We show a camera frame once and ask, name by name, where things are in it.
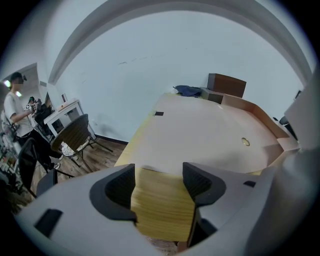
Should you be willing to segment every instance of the brown box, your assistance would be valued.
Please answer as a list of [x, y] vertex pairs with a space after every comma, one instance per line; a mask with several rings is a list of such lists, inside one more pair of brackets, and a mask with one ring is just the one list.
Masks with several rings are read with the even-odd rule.
[[204, 87], [200, 87], [200, 89], [202, 99], [221, 104], [222, 99], [224, 98], [223, 93], [215, 92]]
[[229, 94], [242, 98], [246, 88], [246, 81], [223, 75], [210, 73], [208, 77], [207, 88], [211, 91]]

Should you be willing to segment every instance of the white t-shirt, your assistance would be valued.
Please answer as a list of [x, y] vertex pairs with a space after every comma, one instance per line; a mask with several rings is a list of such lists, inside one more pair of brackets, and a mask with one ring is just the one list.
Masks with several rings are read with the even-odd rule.
[[[5, 115], [10, 121], [10, 123], [12, 123], [10, 117], [14, 113], [21, 114], [24, 112], [24, 109], [22, 107], [19, 97], [14, 93], [12, 93], [11, 91], [5, 96], [3, 106], [4, 106]], [[33, 127], [31, 126], [27, 116], [21, 119], [16, 124], [19, 125], [19, 128], [17, 130], [17, 135], [19, 137], [23, 137], [33, 130]]]

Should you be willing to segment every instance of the white desk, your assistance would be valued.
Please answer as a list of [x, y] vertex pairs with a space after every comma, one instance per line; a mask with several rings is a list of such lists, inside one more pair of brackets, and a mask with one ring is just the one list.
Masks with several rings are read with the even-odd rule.
[[[54, 111], [51, 115], [49, 115], [46, 119], [43, 120], [44, 124], [47, 124], [51, 132], [54, 136], [57, 137], [58, 133], [52, 126], [52, 124], [57, 121], [59, 118], [61, 118], [63, 115], [67, 114], [71, 110], [76, 109], [79, 116], [83, 115], [81, 108], [79, 106], [79, 100], [71, 103], [70, 105], [66, 106], [65, 108], [61, 109], [60, 111]], [[90, 125], [88, 125], [88, 130], [91, 133], [92, 138], [95, 140], [97, 137], [95, 136], [94, 131], [91, 129]]]

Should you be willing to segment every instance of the baseboard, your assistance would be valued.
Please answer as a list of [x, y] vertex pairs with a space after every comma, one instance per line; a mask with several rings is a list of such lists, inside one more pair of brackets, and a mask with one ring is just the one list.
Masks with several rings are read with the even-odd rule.
[[97, 135], [97, 134], [95, 134], [95, 136], [97, 138], [100, 138], [100, 139], [103, 139], [103, 140], [106, 140], [106, 141], [109, 141], [109, 142], [115, 142], [115, 143], [119, 143], [119, 144], [123, 144], [123, 145], [128, 145], [128, 142], [123, 141], [123, 140], [118, 140], [118, 139], [115, 139], [115, 138], [108, 138], [108, 137]]

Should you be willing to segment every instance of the blue cloth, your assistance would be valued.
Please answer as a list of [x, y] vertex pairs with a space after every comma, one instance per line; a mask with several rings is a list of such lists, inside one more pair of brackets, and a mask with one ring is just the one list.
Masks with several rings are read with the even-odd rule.
[[178, 85], [175, 88], [179, 94], [185, 97], [198, 97], [201, 95], [201, 89], [199, 87], [191, 87], [188, 85]]

